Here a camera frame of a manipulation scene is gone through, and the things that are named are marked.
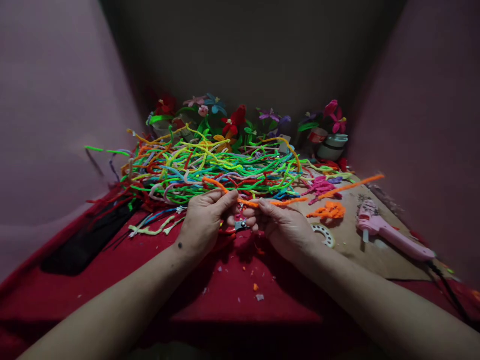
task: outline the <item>pink wall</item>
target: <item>pink wall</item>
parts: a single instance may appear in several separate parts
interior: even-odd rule
[[[410,0],[351,118],[350,163],[480,288],[480,6]]]
[[[0,281],[108,190],[106,154],[142,129],[98,1],[0,3]]]

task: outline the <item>hand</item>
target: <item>hand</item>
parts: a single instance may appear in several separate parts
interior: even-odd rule
[[[254,233],[265,232],[275,250],[286,260],[298,266],[321,243],[312,227],[297,209],[279,208],[269,201],[260,199],[259,209],[243,211],[246,224]]]
[[[238,191],[225,195],[220,189],[193,197],[175,245],[194,256],[205,257],[215,246],[221,221],[225,226],[235,223],[238,198]]]

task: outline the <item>gray wall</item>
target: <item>gray wall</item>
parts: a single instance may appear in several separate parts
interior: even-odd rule
[[[345,106],[403,1],[103,1],[139,87],[179,100],[206,92],[298,120]]]

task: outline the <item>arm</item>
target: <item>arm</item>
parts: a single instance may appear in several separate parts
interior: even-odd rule
[[[324,289],[390,356],[451,360],[480,354],[477,332],[321,244],[301,213],[260,201],[260,210],[243,214],[248,226],[265,231],[280,255]]]
[[[75,311],[20,359],[105,360],[127,352],[212,250],[224,214],[236,211],[238,193],[222,195],[216,190],[193,198],[174,245]]]

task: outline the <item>yellow flower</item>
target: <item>yellow flower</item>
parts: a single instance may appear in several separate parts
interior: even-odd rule
[[[231,131],[227,132],[226,137],[223,137],[222,135],[215,135],[213,138],[217,140],[218,142],[224,141],[224,140],[230,140],[230,143],[226,142],[223,143],[218,147],[216,150],[217,153],[225,153],[225,149],[227,149],[227,153],[233,153],[234,150],[232,149],[232,145],[234,145],[237,142],[237,139],[233,139],[234,135],[232,134]]]

